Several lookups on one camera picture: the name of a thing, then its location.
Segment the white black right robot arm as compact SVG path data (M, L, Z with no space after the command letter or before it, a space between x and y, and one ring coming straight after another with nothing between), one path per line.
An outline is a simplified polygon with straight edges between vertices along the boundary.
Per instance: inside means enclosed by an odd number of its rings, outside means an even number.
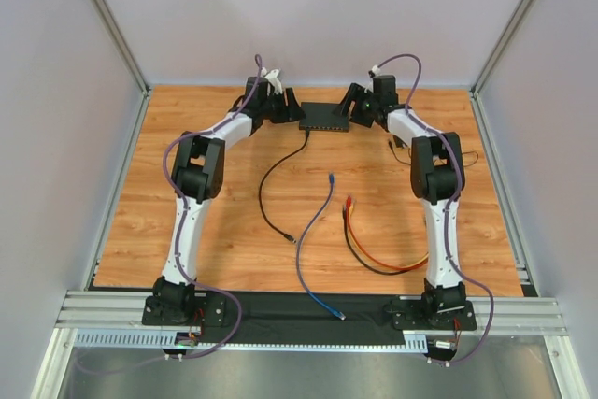
M428 267L421 295L424 313L436 318L465 308L466 293L457 273L456 216L464 187L461 141L424 122L408 103L401 104L395 77L378 75L372 87L352 83L335 115L370 127L377 123L411 150L410 183L421 200L427 233Z

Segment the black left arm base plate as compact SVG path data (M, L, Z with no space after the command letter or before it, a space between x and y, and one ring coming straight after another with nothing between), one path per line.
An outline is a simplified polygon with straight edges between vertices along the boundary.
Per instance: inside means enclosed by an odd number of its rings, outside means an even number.
M174 297L149 296L141 322L146 326L222 327L227 300L215 293L184 294Z

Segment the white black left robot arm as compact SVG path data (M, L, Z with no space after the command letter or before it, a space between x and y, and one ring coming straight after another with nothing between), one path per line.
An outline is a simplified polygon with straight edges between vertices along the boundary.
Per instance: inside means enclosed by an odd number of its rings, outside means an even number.
M146 312L164 323L186 324L199 308L195 299L197 251L211 203L224 179L226 151L252 136L265 121L296 122L306 113L278 72L250 77L244 94L221 121L185 132L167 147L163 171L176 194L176 218L167 261L152 288Z

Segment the black network switch box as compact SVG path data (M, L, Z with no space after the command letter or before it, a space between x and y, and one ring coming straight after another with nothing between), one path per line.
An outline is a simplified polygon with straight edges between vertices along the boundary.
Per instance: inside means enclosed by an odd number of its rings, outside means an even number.
M337 104L303 102L305 117L299 121L300 130L347 133L349 118L336 112Z

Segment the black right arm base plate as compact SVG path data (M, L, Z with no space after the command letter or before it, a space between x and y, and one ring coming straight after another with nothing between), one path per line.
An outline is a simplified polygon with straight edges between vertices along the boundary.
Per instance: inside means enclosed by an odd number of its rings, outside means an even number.
M468 300L461 308L432 311L420 297L416 299L395 297L382 310L391 317L392 327L396 330L475 331L477 329L473 304Z

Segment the black power adapter with cord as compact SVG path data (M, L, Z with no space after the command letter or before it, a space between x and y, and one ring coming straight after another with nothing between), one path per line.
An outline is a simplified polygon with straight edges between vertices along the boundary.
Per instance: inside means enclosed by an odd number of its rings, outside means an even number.
M394 136L387 140L388 147L393 158L400 164L411 166L411 148L409 148L398 137ZM463 167L471 167L479 161L479 153L476 150L463 152Z

